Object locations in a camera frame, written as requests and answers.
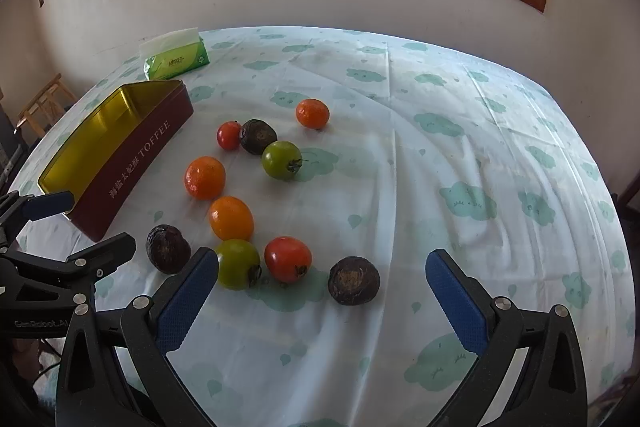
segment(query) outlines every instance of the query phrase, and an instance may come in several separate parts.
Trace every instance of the black cable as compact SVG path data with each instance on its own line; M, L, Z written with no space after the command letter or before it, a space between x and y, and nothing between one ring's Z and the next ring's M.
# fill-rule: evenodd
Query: black cable
M53 346L51 345L51 343L50 343L47 339L40 339L40 341L41 341L43 344L47 344L47 346L49 346L49 349L50 349L50 350L52 350L52 351L53 351L53 353L54 353L54 354L55 354L59 359L61 359L61 358L62 358L62 355L60 355L60 353L58 352L58 350L57 350L55 347L53 347Z
M56 362L56 363L52 363L51 365L49 365L49 367L45 367L42 371L40 371L38 373L38 376L36 377L36 379L33 381L33 383L35 384L38 381L38 378L40 378L42 375L44 375L45 373L48 373L51 369L53 369L54 367L60 365L60 362Z

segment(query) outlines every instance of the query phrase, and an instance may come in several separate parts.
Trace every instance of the green tomato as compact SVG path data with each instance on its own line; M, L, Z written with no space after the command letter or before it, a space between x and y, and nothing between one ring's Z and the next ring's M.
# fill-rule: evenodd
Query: green tomato
M302 167L302 153L291 142L277 141L262 153L262 168L272 178L290 180Z
M244 239L228 239L216 248L218 282L229 290L245 290L253 286L262 273L260 254Z

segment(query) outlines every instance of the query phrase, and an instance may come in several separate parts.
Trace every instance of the tablecloth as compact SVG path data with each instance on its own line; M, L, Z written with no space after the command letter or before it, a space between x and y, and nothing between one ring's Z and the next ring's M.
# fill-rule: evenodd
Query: tablecloth
M304 241L314 261L300 283L284 289L264 270L247 291L215 286L168 356L218 425L424 427L475 359L424 278L436 248L521 309L566 305L590 400L629 367L635 304L622 230L587 147L545 89L486 60L389 36L298 27L201 35L210 65L180 77L194 115L114 219L106 237L128 232L138 249L97 283L96 303L123 307L164 280L145 253L154 225L178 227L193 250L219 243L209 203L188 197L182 183L198 156L225 165L225 194L251 208L258 251L278 235ZM12 188L39 194L38 176L82 119L118 86L141 80L136 56L100 80ZM309 97L331 110L322 132L295 119ZM308 161L295 181L273 180L257 157L217 146L221 123L250 118L300 147ZM52 259L92 243L63 216L28 224L18 241ZM369 304L342 307L328 295L328 271L347 255L380 272ZM485 418L499 414L523 357ZM121 359L141 387L127 354Z

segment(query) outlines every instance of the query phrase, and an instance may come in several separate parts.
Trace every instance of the green tissue package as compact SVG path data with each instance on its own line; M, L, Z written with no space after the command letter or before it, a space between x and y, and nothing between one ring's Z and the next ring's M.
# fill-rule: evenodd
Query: green tissue package
M140 44L143 70L149 80L167 80L209 64L197 28L178 30Z

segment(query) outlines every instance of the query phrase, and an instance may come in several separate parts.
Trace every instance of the wall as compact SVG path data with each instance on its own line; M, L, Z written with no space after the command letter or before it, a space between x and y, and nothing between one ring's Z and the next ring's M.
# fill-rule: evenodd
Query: wall
M54 76L36 23L38 0L0 0L0 89L2 108L17 123L18 113ZM32 136L26 131L25 138Z
M86 90L158 34L313 25L433 42L488 58L546 87L611 190L640 168L640 0L45 0L36 10L59 69Z

